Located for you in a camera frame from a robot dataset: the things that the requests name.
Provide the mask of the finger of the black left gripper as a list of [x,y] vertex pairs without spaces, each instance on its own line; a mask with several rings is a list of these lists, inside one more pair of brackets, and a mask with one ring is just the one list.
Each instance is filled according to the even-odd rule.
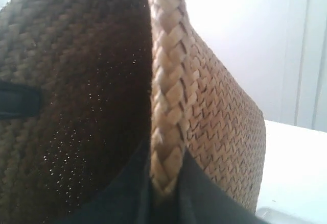
[[1,81],[1,119],[20,119],[39,114],[42,104],[40,89]]

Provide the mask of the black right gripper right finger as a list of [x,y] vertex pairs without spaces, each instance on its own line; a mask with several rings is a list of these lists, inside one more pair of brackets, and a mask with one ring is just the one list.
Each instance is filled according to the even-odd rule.
[[184,155],[178,180],[178,223],[266,223],[217,187],[189,152]]

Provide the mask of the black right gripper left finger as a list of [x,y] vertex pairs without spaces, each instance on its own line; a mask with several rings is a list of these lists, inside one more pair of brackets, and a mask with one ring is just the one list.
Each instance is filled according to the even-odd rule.
[[59,223],[150,223],[149,146],[141,144],[121,173],[91,202]]

